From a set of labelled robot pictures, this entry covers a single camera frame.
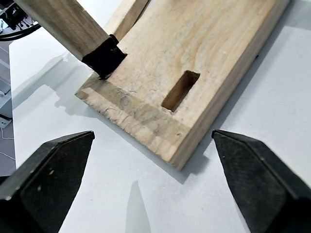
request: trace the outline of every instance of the textured black surface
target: textured black surface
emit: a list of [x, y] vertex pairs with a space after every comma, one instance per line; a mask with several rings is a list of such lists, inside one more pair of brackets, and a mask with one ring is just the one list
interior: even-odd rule
[[8, 232], [59, 231], [79, 190], [93, 139], [93, 132], [83, 132], [47, 142], [2, 183], [0, 209], [6, 215], [0, 211], [0, 219], [10, 226]]
[[126, 54], [118, 48], [116, 42], [116, 37], [111, 35], [97, 49], [82, 59], [82, 62], [98, 73], [101, 79], [109, 78], [126, 57]]
[[265, 144], [215, 131], [229, 188], [252, 233], [311, 232], [311, 191]]

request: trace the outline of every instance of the wire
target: wire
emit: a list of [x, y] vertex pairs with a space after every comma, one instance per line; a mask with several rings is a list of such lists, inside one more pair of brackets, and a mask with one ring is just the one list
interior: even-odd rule
[[17, 40], [17, 39], [21, 39], [27, 35], [30, 35], [31, 33], [35, 32], [36, 30], [38, 30], [39, 28], [41, 28], [41, 26], [39, 24], [36, 24], [34, 26], [31, 26], [27, 29], [24, 29], [22, 31], [16, 32], [16, 33], [11, 33], [11, 34], [17, 34], [17, 36], [13, 36], [11, 34], [8, 35], [0, 35], [0, 41], [11, 41], [11, 40]]
[[14, 140], [14, 138], [5, 138], [2, 128], [1, 128], [1, 132], [2, 132], [2, 138], [3, 138], [4, 140]]
[[6, 157], [15, 160], [15, 158], [13, 158], [13, 157], [11, 157], [10, 155], [7, 155], [7, 154], [5, 154], [5, 153], [3, 153], [3, 152], [0, 152], [0, 154], [3, 154], [3, 155], [5, 155]]
[[37, 30], [37, 29], [39, 29], [40, 27], [41, 27], [41, 26], [40, 26], [39, 24], [36, 24], [36, 25], [34, 25], [34, 26], [31, 26], [31, 27], [26, 28], [26, 29], [21, 30], [21, 31], [17, 31], [17, 32], [14, 32], [14, 33], [6, 34], [6, 35], [0, 35], [0, 39], [12, 37], [13, 35], [21, 35], [21, 34], [23, 34], [23, 33], [26, 33], [26, 32], [32, 31], [32, 30]]

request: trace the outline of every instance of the black cable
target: black cable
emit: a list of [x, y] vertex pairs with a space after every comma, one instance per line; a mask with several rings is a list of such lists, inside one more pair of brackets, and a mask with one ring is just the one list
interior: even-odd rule
[[39, 28], [41, 28], [41, 26], [40, 26], [40, 25], [37, 26], [37, 27], [32, 26], [31, 28], [32, 28], [31, 30], [25, 29], [25, 30], [27, 30], [27, 32], [22, 33], [22, 34], [18, 34], [18, 35], [16, 35], [16, 36], [0, 38], [0, 41], [12, 41], [12, 40], [21, 39], [21, 38], [23, 38], [23, 37], [25, 37], [25, 36], [27, 36], [27, 35], [30, 35], [31, 33], [35, 32], [36, 30], [38, 30]]
[[34, 26], [31, 26], [29, 28], [26, 28], [26, 29], [18, 31], [18, 32], [14, 32], [14, 33], [10, 33], [10, 34], [5, 34], [5, 35], [0, 35], [0, 41], [1, 41], [1, 39], [12, 38], [15, 35], [23, 35], [23, 34], [28, 33], [28, 32], [32, 33], [34, 31], [38, 30], [39, 28], [41, 28], [41, 26], [39, 24], [36, 24]]

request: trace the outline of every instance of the wooden board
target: wooden board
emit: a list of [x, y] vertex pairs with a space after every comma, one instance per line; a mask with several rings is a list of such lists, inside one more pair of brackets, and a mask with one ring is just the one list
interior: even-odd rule
[[77, 96], [181, 169], [289, 0], [158, 0], [119, 43], [126, 59]]

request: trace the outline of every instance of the wood edge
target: wood edge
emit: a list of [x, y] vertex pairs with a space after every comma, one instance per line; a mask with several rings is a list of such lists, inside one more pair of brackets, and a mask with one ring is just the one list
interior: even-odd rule
[[254, 59], [256, 58], [257, 54], [260, 52], [263, 45], [265, 44], [270, 34], [272, 33], [273, 29], [279, 22], [282, 14], [286, 10], [290, 1], [291, 0], [278, 0], [276, 2], [273, 9], [270, 11], [268, 17], [266, 18], [264, 23], [261, 25], [255, 36], [251, 40], [249, 46], [244, 51], [242, 56], [239, 58], [236, 65], [233, 67], [230, 74], [217, 91], [217, 94], [210, 102], [210, 105], [199, 117], [194, 127], [191, 129], [189, 134], [185, 137], [184, 141], [181, 143], [181, 147], [176, 151], [171, 160], [168, 162], [178, 171], [181, 171], [185, 166], [185, 164], [187, 163], [187, 161], [191, 158], [198, 144], [207, 133], [207, 130], [211, 127], [217, 115], [220, 113], [221, 109], [226, 104], [231, 94], [234, 92], [239, 82], [252, 65]]
[[106, 23], [105, 30], [121, 41], [134, 26], [148, 2], [149, 0], [123, 0]]

